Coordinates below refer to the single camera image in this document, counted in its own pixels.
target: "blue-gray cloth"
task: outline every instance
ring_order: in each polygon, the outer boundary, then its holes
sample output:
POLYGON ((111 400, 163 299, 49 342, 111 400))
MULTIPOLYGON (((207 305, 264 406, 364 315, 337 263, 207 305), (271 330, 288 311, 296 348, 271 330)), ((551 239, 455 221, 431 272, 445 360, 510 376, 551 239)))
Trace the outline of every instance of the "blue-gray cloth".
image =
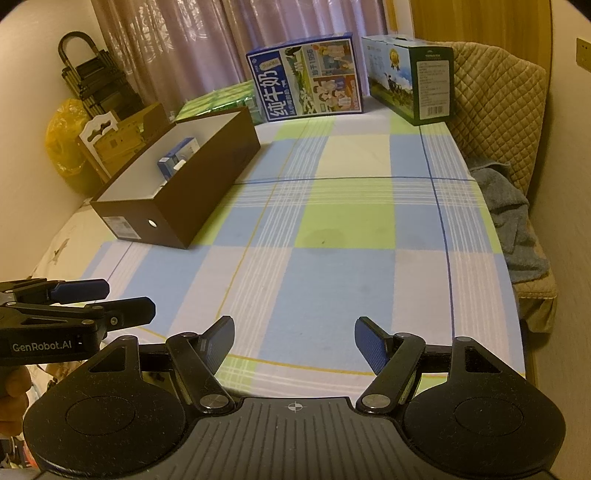
POLYGON ((527 228, 529 202, 507 179, 508 166, 485 158, 466 160, 478 182, 501 242, 512 283, 546 275, 550 264, 534 252, 535 236, 527 228))

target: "quilted chair cover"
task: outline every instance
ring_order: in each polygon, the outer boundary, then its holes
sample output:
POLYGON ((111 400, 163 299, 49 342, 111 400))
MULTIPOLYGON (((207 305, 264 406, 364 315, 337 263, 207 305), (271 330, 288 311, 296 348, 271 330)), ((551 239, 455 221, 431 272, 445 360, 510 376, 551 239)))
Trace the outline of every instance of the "quilted chair cover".
MULTIPOLYGON (((464 158, 486 157, 509 165, 509 179, 526 194, 544 120, 545 70, 499 47, 444 45, 454 51, 456 111, 447 126, 457 146, 464 158)), ((544 256, 539 242, 535 250, 544 256)), ((557 297, 552 272, 513 287, 520 318, 532 332, 549 332, 557 297)))

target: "pink curtain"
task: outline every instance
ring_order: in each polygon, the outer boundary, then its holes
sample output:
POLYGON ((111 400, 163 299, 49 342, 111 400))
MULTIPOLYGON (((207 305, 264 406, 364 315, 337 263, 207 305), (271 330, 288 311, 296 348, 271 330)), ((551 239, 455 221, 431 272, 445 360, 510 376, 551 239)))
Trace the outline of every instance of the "pink curtain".
MULTIPOLYGON (((146 104, 176 113, 250 77, 245 54, 312 35, 384 33, 381 0, 92 0, 103 36, 146 104)), ((363 68, 362 55, 358 55, 363 68)))

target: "wall socket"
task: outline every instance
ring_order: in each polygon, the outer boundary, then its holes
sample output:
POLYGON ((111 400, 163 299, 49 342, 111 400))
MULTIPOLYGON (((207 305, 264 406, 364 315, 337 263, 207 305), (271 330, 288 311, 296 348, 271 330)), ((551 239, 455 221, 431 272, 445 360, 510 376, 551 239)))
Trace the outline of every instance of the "wall socket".
POLYGON ((577 38, 577 65, 591 72, 591 43, 577 38))

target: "finger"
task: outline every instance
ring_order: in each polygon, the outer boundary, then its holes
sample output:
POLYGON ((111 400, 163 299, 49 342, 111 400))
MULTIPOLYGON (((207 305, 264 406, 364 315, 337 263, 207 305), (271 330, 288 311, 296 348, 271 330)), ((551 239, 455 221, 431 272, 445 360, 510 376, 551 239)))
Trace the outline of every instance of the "finger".
POLYGON ((29 398, 25 394, 17 398, 0 398, 0 421, 21 420, 28 406, 29 398))
POLYGON ((18 367, 6 378, 6 392, 11 397, 20 397, 31 388, 31 374, 25 366, 18 367))
POLYGON ((22 433, 22 419, 18 421, 0 421, 0 434, 16 437, 22 433))

